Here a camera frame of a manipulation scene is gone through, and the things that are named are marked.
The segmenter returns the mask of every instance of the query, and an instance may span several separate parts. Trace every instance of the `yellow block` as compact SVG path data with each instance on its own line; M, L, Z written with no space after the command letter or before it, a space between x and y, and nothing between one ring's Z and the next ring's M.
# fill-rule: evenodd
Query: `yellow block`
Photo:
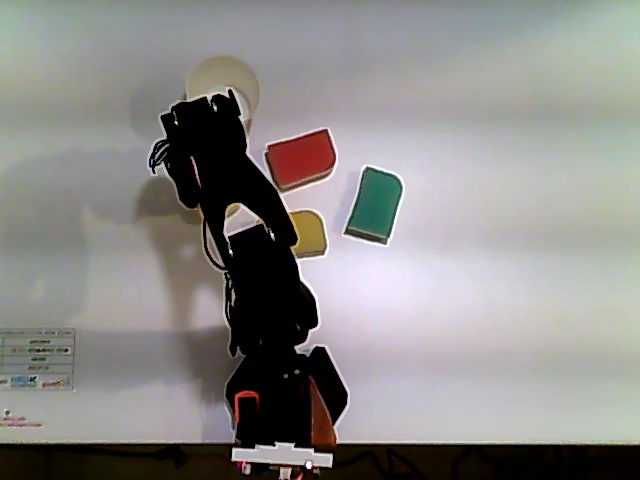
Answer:
M320 257L327 253L327 234L320 214L313 210L298 210L290 215L298 232L299 241L293 248L296 257Z
M227 217L227 220L229 220L231 217L233 217L236 213L238 213L240 211L240 204L239 203L232 203L231 205L229 205L227 207L227 209L225 210L225 215Z

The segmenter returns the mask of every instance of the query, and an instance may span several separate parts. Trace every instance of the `yellow sponge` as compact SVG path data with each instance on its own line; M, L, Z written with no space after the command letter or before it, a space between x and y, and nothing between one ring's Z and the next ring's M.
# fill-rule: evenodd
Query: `yellow sponge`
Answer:
M313 210L297 210L290 215L298 232L299 241L293 248L296 257L321 257L327 253L327 234L322 216Z

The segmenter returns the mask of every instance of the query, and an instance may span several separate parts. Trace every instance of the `robotic arm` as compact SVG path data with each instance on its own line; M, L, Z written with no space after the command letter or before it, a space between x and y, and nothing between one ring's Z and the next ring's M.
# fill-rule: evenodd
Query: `robotic arm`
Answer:
M326 444L319 440L317 416L326 417L333 432L348 392L326 347L307 354L297 350L318 326L317 302L300 278L292 251L298 235L282 198L247 155L240 113L232 90L211 101L201 97L173 105L160 115L166 137L152 148L149 168L155 174L164 165L182 205L200 207L205 253L227 281L229 351L245 356L225 389L240 448L233 457L249 455L251 462L261 463L256 455L264 454L269 458L262 463L288 465L290 472L308 463L299 463L300 451L285 461L262 447L286 444L288 455L287 448ZM252 210L263 224L227 238L226 210L234 203ZM208 250L207 233L222 264ZM242 470L250 474L246 461Z

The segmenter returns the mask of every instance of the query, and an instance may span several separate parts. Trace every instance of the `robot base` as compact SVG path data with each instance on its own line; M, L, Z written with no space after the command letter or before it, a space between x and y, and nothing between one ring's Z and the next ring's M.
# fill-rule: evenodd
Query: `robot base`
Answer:
M245 357L227 383L238 447L332 447L348 392L324 346L307 356L262 351Z
M251 476L252 465L268 465L279 470L280 480L290 480L292 474L298 478L305 472L317 476L320 468L333 466L333 454L318 453L312 448L295 448L292 443L276 442L275 446L256 445L256 448L237 448L231 450L231 461L237 463L244 476Z

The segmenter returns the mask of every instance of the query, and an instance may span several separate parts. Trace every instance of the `floor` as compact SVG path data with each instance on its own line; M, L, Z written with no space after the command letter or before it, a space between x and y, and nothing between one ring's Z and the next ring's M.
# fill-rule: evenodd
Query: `floor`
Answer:
M176 468L171 459L157 461L145 454L157 452L162 445L153 446L0 446L0 471L6 478L29 480L75 479L240 479L243 478L226 459L229 446L186 446L182 452L189 456L186 464ZM411 476L411 468L394 461L395 479L424 480L616 480L631 478L638 470L637 449L633 447L483 447L478 450L460 446L399 446L395 453L409 460L418 470ZM335 452L337 468L326 471L322 478L383 479L375 463L388 468L388 446L340 446ZM112 453L131 455L130 458ZM371 459L373 453L377 460ZM467 452L459 468L454 460ZM353 465L356 456L364 456Z

